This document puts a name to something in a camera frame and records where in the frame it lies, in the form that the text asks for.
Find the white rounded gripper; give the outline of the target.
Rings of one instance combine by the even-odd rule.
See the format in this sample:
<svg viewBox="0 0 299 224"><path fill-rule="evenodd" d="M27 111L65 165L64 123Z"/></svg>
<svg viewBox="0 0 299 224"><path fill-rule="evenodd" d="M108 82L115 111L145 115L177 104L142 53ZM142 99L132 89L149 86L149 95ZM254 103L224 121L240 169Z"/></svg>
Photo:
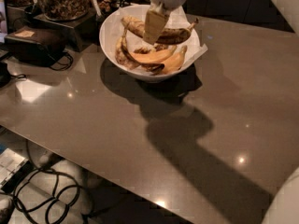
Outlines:
<svg viewBox="0 0 299 224"><path fill-rule="evenodd" d="M172 11L182 6L185 2L186 0L150 0L150 6ZM154 10L148 10L145 19L143 40L153 45L160 37L168 20L168 15L164 15L163 13Z"/></svg>

